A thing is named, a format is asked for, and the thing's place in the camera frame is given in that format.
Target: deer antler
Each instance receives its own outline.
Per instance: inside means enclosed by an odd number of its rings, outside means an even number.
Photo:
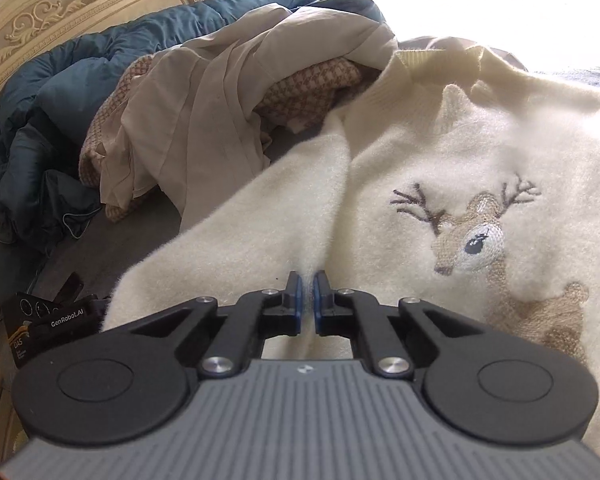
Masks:
[[[517,173],[516,178],[518,179],[516,182],[516,189],[509,197],[507,197],[507,183],[505,182],[502,184],[502,209],[496,215],[497,218],[500,218],[502,215],[504,215],[511,205],[532,202],[536,196],[541,194],[540,190],[536,187],[536,184],[530,180],[522,180]]]
[[[445,211],[442,210],[437,213],[431,212],[430,209],[427,207],[427,199],[424,196],[424,193],[422,192],[422,190],[420,189],[420,184],[418,184],[418,183],[413,184],[413,189],[415,189],[417,196],[406,194],[406,193],[398,191],[397,189],[394,189],[394,193],[401,198],[398,200],[391,200],[390,203],[391,204],[414,205],[414,206],[418,206],[419,208],[421,208],[424,213],[424,218],[406,206],[399,207],[397,209],[397,211],[398,211],[398,213],[407,213],[408,215],[411,215],[414,218],[417,218],[421,222],[426,222],[427,224],[430,224],[431,228],[433,229],[433,234],[438,236],[440,234],[440,220],[442,219],[442,216],[445,214]]]

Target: mattress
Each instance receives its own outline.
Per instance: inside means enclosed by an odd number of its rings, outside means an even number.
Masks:
[[[454,36],[600,86],[600,0],[373,0],[398,41]]]

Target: carved floral ornament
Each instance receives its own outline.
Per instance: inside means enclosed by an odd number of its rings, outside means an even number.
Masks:
[[[60,0],[40,0],[30,11],[18,14],[11,22],[10,32],[4,35],[8,44],[0,48],[0,65],[41,32],[95,1],[97,0],[72,0],[64,6]]]

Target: deer head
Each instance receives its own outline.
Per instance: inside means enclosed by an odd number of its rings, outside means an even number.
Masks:
[[[444,210],[432,212],[419,184],[414,184],[414,194],[394,190],[399,198],[392,204],[397,209],[430,225],[436,235],[433,250],[436,255],[435,271],[449,276],[453,270],[471,272],[490,266],[504,256],[504,233],[500,218],[510,206],[531,202],[540,195],[538,188],[519,176],[512,190],[502,185],[500,200],[488,192],[474,196],[466,212],[452,216]]]

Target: gray bed sheet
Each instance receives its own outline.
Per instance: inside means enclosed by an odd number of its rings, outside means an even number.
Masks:
[[[398,40],[455,36],[503,49],[530,72],[600,87],[600,0],[373,0]],[[267,150],[277,160],[319,128],[278,130]],[[80,240],[66,239],[43,269],[34,294],[52,298],[72,272],[84,294],[103,297],[122,273],[178,233],[180,217],[160,192],[119,224],[97,215]]]

